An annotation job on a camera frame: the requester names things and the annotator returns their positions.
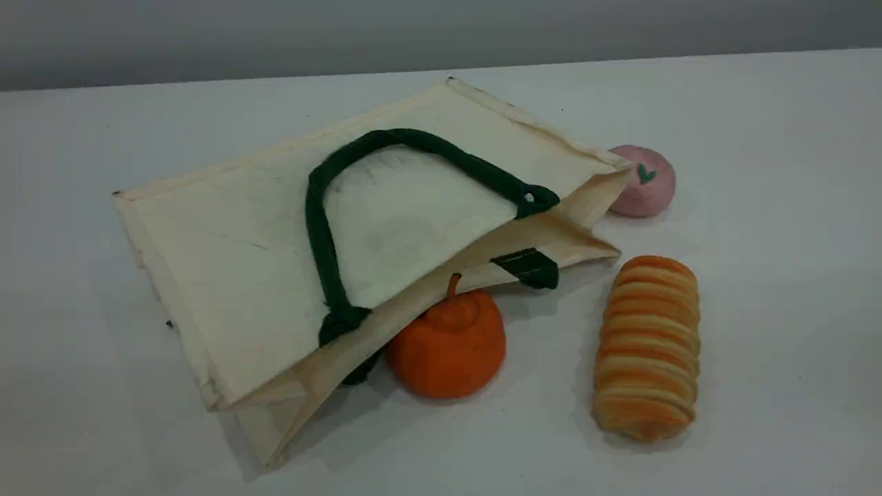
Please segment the white table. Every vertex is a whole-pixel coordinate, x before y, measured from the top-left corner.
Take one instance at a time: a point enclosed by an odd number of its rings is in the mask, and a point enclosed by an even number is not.
[[[882,49],[454,74],[574,136],[675,164],[666,214],[596,232],[626,258],[668,255],[699,277],[688,435],[644,449],[594,425],[613,269],[577,267],[554,292],[496,291],[510,352],[486,393],[430,406],[380,368],[332,398],[288,465],[244,482],[243,448],[202,410],[110,193],[444,74],[8,93],[0,493],[882,493]]]

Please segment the green handle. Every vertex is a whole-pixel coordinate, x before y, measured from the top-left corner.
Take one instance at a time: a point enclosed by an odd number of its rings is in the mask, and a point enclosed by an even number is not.
[[[446,159],[453,167],[511,201],[518,208],[515,217],[517,219],[544,212],[560,202],[553,191],[539,185],[526,184],[492,163],[468,154],[434,134],[416,129],[371,131],[339,148],[310,173],[306,192],[306,229],[312,256],[316,261],[318,279],[325,293],[325,304],[329,308],[318,331],[318,342],[321,346],[356,330],[370,314],[370,309],[353,306],[343,287],[337,251],[325,213],[325,193],[334,178],[347,167],[377,150],[393,145],[404,145]],[[365,362],[359,367],[363,370],[350,374],[344,383],[356,384],[364,381],[377,357],[378,355]]]

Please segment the pink ball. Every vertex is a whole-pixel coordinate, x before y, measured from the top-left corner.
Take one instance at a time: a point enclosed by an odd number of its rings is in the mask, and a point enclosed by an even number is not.
[[[610,152],[640,164],[610,210],[628,217],[651,217],[668,208],[674,198],[676,175],[662,154],[633,145],[615,147]]]

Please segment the striped bread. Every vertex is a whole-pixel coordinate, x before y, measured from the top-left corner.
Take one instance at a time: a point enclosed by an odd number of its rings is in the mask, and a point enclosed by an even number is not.
[[[677,436],[695,419],[699,290],[673,259],[643,256],[619,271],[594,366],[594,417],[641,442]]]

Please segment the cream canvas bag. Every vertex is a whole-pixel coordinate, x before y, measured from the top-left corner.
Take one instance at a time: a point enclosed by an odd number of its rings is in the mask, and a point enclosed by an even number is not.
[[[357,163],[327,174],[354,148]],[[341,382],[363,378],[360,365],[444,297],[451,274],[460,291],[553,288],[560,267],[616,257],[590,229],[632,165],[448,79],[115,196],[204,404],[234,409],[269,465]],[[320,343],[330,327],[336,339]]]

